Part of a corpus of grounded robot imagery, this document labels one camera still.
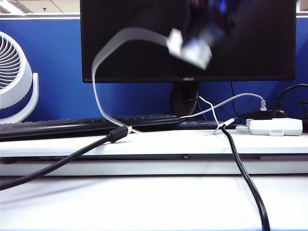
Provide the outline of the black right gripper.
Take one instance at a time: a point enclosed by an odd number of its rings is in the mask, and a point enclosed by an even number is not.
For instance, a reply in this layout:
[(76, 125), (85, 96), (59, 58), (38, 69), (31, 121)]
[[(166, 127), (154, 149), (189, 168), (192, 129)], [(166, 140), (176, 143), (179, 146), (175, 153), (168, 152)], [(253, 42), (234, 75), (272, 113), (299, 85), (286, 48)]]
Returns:
[(185, 45), (214, 46), (223, 40), (233, 26), (232, 0), (187, 0)]

